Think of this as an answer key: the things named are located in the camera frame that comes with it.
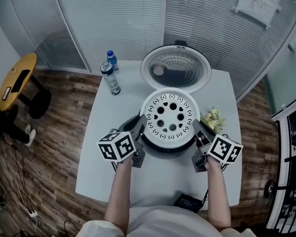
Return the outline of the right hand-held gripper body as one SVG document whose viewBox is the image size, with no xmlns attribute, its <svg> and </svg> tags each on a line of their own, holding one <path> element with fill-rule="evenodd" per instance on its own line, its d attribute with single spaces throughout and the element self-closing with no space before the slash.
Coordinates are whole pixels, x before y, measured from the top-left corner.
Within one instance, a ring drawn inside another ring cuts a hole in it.
<svg viewBox="0 0 296 237">
<path fill-rule="evenodd" d="M 201 128 L 195 128 L 195 136 L 201 143 L 201 146 L 192 156 L 192 164 L 195 172 L 207 171 L 205 163 L 208 156 L 213 157 L 222 164 L 234 164 L 243 146 L 229 137 L 219 135 L 213 130 L 206 131 Z"/>
</svg>

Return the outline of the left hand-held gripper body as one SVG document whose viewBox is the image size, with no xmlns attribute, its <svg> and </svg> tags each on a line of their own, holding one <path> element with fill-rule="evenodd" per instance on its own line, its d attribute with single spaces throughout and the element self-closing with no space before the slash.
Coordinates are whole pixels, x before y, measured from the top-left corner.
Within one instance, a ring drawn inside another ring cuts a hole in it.
<svg viewBox="0 0 296 237">
<path fill-rule="evenodd" d="M 139 142 L 143 134 L 137 134 L 137 123 L 126 122 L 98 141 L 97 145 L 104 160 L 120 163 L 132 157 L 133 167 L 142 167 L 146 153 L 144 146 Z"/>
</svg>

